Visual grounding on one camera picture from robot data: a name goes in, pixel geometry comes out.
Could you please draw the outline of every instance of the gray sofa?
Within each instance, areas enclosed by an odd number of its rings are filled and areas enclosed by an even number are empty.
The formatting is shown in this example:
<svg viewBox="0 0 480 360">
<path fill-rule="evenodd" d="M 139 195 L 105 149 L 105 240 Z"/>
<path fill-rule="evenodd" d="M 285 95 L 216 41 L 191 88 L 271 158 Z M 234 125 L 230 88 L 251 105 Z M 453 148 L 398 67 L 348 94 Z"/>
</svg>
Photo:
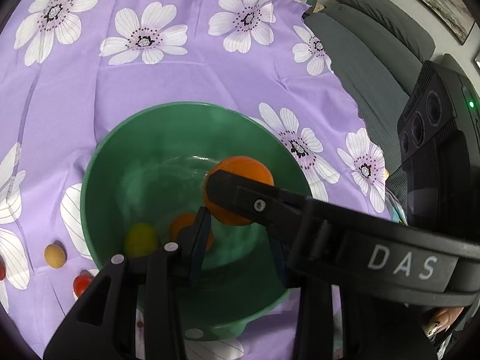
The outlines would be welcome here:
<svg viewBox="0 0 480 360">
<path fill-rule="evenodd" d="M 356 100 L 370 139 L 381 146 L 390 173 L 387 187 L 407 204 L 397 120 L 435 43 L 414 19 L 390 0 L 330 0 L 305 18 L 322 41 L 332 69 Z M 451 55 L 442 64 L 461 71 Z"/>
</svg>

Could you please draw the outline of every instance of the purple tablecloth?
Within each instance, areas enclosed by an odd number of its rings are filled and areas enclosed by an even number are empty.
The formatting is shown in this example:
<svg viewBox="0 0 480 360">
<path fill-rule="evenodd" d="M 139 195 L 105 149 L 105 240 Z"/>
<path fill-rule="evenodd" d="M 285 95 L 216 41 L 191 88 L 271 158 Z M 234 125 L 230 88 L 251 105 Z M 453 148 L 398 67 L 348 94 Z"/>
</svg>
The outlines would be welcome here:
<svg viewBox="0 0 480 360">
<path fill-rule="evenodd" d="M 314 197 L 388 218 L 383 154 L 304 27 L 305 9 L 296 0 L 20 2 L 0 36 L 0 301 L 39 355 L 75 302 L 75 276 L 95 268 L 80 224 L 83 172 L 100 140 L 147 107 L 242 112 L 282 140 Z M 61 269 L 43 256 L 55 241 L 67 252 Z M 334 302 L 338 311 L 338 294 Z M 189 332 L 190 360 L 286 360 L 297 307 L 293 292 L 224 342 Z"/>
</svg>

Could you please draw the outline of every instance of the person's hand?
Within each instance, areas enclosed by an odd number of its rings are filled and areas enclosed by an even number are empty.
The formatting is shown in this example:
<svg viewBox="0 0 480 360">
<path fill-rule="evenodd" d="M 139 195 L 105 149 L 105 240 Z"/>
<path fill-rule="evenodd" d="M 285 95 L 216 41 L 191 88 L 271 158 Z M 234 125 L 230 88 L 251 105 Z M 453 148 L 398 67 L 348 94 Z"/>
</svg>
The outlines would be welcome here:
<svg viewBox="0 0 480 360">
<path fill-rule="evenodd" d="M 432 337 L 443 330 L 447 330 L 455 322 L 462 310 L 463 307 L 443 307 L 438 309 L 423 331 L 427 337 Z"/>
</svg>

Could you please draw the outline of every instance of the red ball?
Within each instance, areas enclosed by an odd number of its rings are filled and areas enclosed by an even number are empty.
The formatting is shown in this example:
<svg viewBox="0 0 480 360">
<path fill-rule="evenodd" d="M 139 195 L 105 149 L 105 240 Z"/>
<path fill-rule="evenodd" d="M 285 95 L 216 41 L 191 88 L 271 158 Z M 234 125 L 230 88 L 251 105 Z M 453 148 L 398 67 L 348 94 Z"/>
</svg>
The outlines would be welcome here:
<svg viewBox="0 0 480 360">
<path fill-rule="evenodd" d="M 5 278 L 5 266 L 0 261 L 0 281 Z"/>
<path fill-rule="evenodd" d="M 78 275 L 73 281 L 73 291 L 75 292 L 75 295 L 80 297 L 92 280 L 93 276 L 91 274 Z"/>
</svg>

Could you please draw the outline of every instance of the flower center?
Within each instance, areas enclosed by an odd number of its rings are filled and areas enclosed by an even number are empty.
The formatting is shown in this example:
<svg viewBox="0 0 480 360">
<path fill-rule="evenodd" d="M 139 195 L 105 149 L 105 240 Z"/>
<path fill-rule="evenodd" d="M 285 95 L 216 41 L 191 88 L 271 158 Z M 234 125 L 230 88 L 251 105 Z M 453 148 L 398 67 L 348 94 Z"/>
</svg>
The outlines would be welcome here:
<svg viewBox="0 0 480 360">
<path fill-rule="evenodd" d="M 313 42 L 313 47 L 314 47 L 315 50 L 317 50 L 318 52 L 323 51 L 322 42 L 320 42 L 319 40 L 316 40 L 315 42 Z"/>
<path fill-rule="evenodd" d="M 362 175 L 369 179 L 370 176 L 371 176 L 371 165 L 367 165 L 366 163 L 364 163 L 360 168 L 360 172 L 362 173 Z"/>
<path fill-rule="evenodd" d="M 150 38 L 150 36 L 139 36 L 138 41 L 136 43 L 137 46 L 139 47 L 148 47 L 153 44 L 154 40 Z"/>
<path fill-rule="evenodd" d="M 251 31 L 258 25 L 261 15 L 259 7 L 245 7 L 244 10 L 237 13 L 233 21 L 235 30 L 237 32 Z"/>
<path fill-rule="evenodd" d="M 308 49 L 314 56 L 324 56 L 325 50 L 323 49 L 322 42 L 316 37 L 312 36 L 308 42 Z"/>
<path fill-rule="evenodd" d="M 59 13 L 62 11 L 62 3 L 54 5 L 52 8 L 49 9 L 49 12 L 44 16 L 46 22 L 56 20 L 59 17 Z"/>
<path fill-rule="evenodd" d="M 255 14 L 253 12 L 247 13 L 247 15 L 240 20 L 244 25 L 248 26 L 255 19 Z"/>
<path fill-rule="evenodd" d="M 305 150 L 305 148 L 302 145 L 300 145 L 295 139 L 290 140 L 290 145 L 291 145 L 290 151 L 292 153 L 295 153 L 298 158 L 305 157 L 305 155 L 307 154 L 307 151 Z"/>
</svg>

